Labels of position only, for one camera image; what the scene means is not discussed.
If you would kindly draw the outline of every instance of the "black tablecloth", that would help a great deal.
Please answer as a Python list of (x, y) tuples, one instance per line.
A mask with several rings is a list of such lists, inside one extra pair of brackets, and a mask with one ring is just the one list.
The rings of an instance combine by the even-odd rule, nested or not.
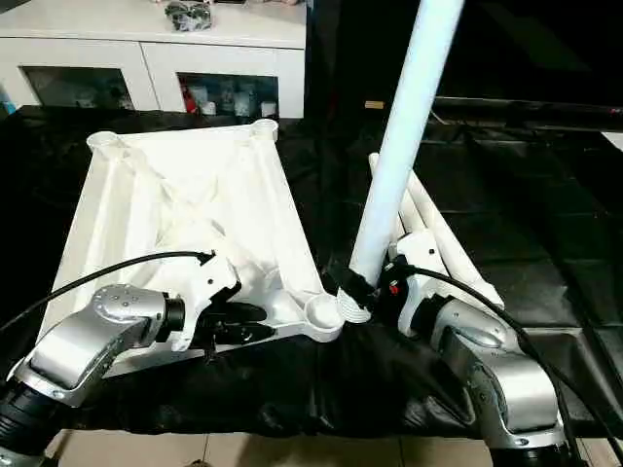
[[(231, 124), (184, 114), (24, 108), (0, 125), (2, 321), (44, 295), (90, 162), (86, 137)], [(325, 287), (347, 264), (383, 125), (284, 123), (278, 150)], [(600, 134), (434, 126), (416, 170), (508, 311), (623, 435), (623, 154)], [(0, 341), (6, 372), (41, 316)], [(599, 435), (568, 392), (581, 435)], [(425, 342), (377, 322), (107, 380), (81, 428), (271, 436), (477, 436), (458, 382)]]

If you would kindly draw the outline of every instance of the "white cabinet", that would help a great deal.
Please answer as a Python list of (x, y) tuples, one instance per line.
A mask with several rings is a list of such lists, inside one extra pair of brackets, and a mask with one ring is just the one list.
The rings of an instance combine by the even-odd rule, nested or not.
[(0, 38), (0, 82), (16, 107), (159, 108), (136, 42)]
[(212, 8), (181, 33), (149, 0), (30, 0), (0, 15), (0, 86), (16, 107), (303, 117), (305, 4)]
[(190, 88), (191, 97), (200, 106), (209, 102), (217, 115), (239, 114), (240, 107), (245, 114), (248, 104), (248, 116), (262, 116), (262, 108), (269, 116), (273, 103), (281, 117), (303, 117), (305, 51), (187, 44), (142, 48), (162, 110), (184, 111), (182, 88)]

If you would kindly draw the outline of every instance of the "black cable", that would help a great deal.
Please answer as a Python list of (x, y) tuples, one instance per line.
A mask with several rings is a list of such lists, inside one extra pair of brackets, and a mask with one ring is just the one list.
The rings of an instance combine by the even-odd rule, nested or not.
[(561, 418), (563, 419), (563, 429), (565, 430), (565, 437), (567, 438), (567, 441), (568, 441), (568, 447), (570, 449), (571, 456), (578, 465), (581, 465), (582, 458), (580, 455), (579, 447), (577, 445), (577, 440), (575, 439), (575, 436), (573, 435), (570, 414), (568, 412), (567, 404), (565, 403), (565, 398), (563, 396), (563, 392), (561, 390), (560, 384), (558, 384), (554, 372), (551, 370), (549, 364), (541, 357), (539, 351), (536, 349), (534, 344), (531, 342), (531, 338), (530, 336), (528, 336), (528, 333), (524, 330), (524, 328), (517, 321), (515, 321), (515, 319), (512, 316), (510, 316), (506, 311), (504, 311), (501, 307), (494, 304), (491, 300), (489, 300), (483, 294), (469, 287), (467, 284), (463, 284), (459, 280), (456, 280), (448, 275), (442, 274), (440, 272), (436, 272), (434, 270), (418, 268), (418, 267), (411, 266), (411, 265), (405, 266), (404, 268), (405, 268), (405, 271), (410, 272), (411, 274), (425, 275), (425, 276), (432, 277), (437, 280), (441, 280), (448, 284), (454, 285), (458, 289), (462, 290), (466, 294), (471, 295), (473, 298), (481, 302), (483, 305), (485, 305), (487, 308), (493, 311), (497, 316), (499, 316), (503, 321), (508, 323), (508, 325), (511, 328), (513, 328), (513, 330), (517, 333), (517, 336), (520, 338), (520, 342), (524, 345), (523, 349), (528, 353), (530, 357), (532, 357), (536, 361), (536, 363), (538, 363), (543, 368), (543, 371), (552, 381), (552, 384), (554, 386), (554, 391), (556, 393), (556, 398), (558, 399), (558, 402), (559, 402)]
[(159, 260), (162, 258), (182, 258), (182, 257), (191, 257), (197, 258), (199, 262), (204, 265), (210, 259), (214, 257), (214, 253), (202, 253), (200, 251), (167, 251), (164, 253), (152, 253), (151, 255), (139, 256), (138, 258), (132, 258), (131, 260), (121, 261), (116, 265), (109, 266), (108, 268), (97, 270), (89, 275), (81, 277), (80, 279), (74, 280), (73, 282), (69, 282), (67, 285), (63, 285), (59, 289), (54, 290), (51, 294), (47, 295), (41, 300), (38, 300), (27, 309), (22, 311), (20, 314), (15, 316), (14, 318), (7, 321), (1, 328), (0, 334), (4, 333), (7, 329), (9, 329), (14, 324), (18, 323), (21, 319), (25, 318), (32, 312), (36, 311), (41, 305), (46, 304), (47, 302), (59, 297), (63, 294), (66, 294), (70, 290), (75, 289), (76, 287), (80, 287), (81, 285), (86, 284), (87, 282), (91, 282), (92, 280), (98, 279), (102, 275), (109, 274), (119, 269), (127, 268), (129, 266), (138, 265), (139, 263), (145, 263), (148, 261)]

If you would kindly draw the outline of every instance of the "white plastic tray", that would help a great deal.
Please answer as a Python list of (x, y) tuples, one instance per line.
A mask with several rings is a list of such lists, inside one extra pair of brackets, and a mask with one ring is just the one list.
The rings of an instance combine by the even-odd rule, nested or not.
[[(92, 163), (54, 287), (154, 251), (214, 249), (237, 268), (242, 290), (234, 300), (269, 314), (272, 339), (336, 338), (343, 320), (322, 288), (275, 138), (272, 121), (90, 136)], [(124, 282), (174, 294), (195, 264), (163, 260), (102, 277), (51, 302), (40, 335), (84, 307), (98, 287)], [(189, 352), (173, 354), (168, 342), (126, 352), (109, 375), (202, 354)]]

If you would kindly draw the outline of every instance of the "tiled floor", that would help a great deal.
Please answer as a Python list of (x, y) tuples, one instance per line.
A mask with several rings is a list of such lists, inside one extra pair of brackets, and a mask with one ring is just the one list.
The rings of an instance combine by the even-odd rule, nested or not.
[[(52, 455), (61, 437), (49, 449)], [(297, 437), (284, 440), (231, 435), (140, 436), (76, 431), (65, 436), (61, 467), (185, 467), (203, 459), (211, 467), (490, 467), (485, 445), (472, 440), (392, 438), (350, 440)], [(603, 440), (582, 440), (591, 467), (614, 467)]]

